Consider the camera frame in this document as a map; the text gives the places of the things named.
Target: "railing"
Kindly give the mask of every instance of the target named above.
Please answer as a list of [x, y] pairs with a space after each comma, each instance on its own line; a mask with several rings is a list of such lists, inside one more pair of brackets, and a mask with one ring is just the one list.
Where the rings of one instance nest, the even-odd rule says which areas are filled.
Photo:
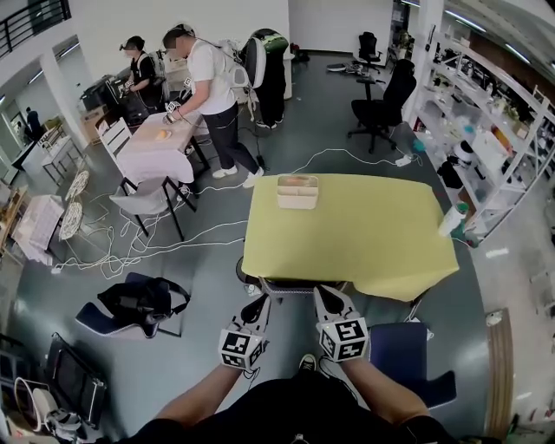
[[68, 0], [42, 0], [29, 4], [0, 21], [0, 58], [48, 28], [71, 18]]

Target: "white t-shirt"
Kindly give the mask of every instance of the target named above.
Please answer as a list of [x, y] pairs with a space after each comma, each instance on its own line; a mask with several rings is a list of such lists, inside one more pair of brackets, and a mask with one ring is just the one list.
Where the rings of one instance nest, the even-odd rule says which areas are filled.
[[187, 67], [193, 80], [193, 94], [195, 82], [211, 80], [210, 95], [199, 107], [201, 114], [218, 114], [231, 108], [235, 104], [235, 94], [225, 68], [227, 55], [210, 43], [197, 40], [187, 57]]

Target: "tablecloth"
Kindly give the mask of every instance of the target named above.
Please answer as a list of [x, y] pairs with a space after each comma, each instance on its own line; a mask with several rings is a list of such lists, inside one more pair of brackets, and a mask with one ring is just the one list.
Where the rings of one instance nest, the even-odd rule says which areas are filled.
[[314, 210], [279, 208], [278, 177], [257, 180], [245, 238], [251, 276], [349, 281], [374, 296], [410, 301], [459, 270], [432, 188], [354, 174], [314, 174]]
[[52, 257], [45, 250], [63, 212], [60, 196], [46, 194], [31, 199], [13, 234], [27, 259], [52, 265]]
[[[193, 168], [184, 154], [202, 116], [190, 113], [188, 121], [165, 125], [166, 113], [152, 114], [140, 125], [127, 144], [116, 155], [126, 177], [133, 183], [159, 177], [170, 177], [182, 183], [194, 181]], [[166, 140], [156, 140], [161, 130], [171, 133]]]

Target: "yellow tablecloth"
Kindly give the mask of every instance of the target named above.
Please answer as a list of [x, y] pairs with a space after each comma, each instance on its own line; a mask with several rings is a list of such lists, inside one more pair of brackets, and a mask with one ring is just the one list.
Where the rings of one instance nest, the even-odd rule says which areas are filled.
[[243, 271], [263, 278], [350, 281], [362, 293], [411, 301], [459, 270], [428, 185], [315, 174], [314, 210], [278, 207], [277, 176], [252, 195]]

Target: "white chair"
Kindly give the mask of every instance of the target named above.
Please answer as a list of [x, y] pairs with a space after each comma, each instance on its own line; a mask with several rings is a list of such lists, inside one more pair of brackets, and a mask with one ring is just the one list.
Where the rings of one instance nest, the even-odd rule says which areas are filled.
[[[129, 194], [127, 186], [134, 189], [135, 193]], [[180, 235], [181, 242], [185, 240], [180, 224], [177, 221], [173, 209], [172, 200], [179, 195], [191, 210], [197, 211], [195, 206], [189, 202], [189, 199], [181, 192], [179, 187], [173, 183], [169, 177], [150, 179], [141, 182], [138, 186], [131, 182], [128, 178], [118, 186], [115, 194], [110, 196], [110, 200], [119, 206], [122, 210], [135, 216], [141, 230], [148, 237], [147, 228], [140, 220], [139, 214], [159, 214], [169, 208], [173, 216], [173, 222], [177, 232]]]
[[121, 168], [115, 155], [119, 153], [127, 141], [131, 139], [131, 131], [127, 123], [123, 120], [123, 117], [117, 121], [111, 121], [110, 113], [107, 113], [96, 122], [95, 126], [102, 145], [104, 145], [115, 165], [121, 171], [123, 177], [125, 177], [125, 171]]

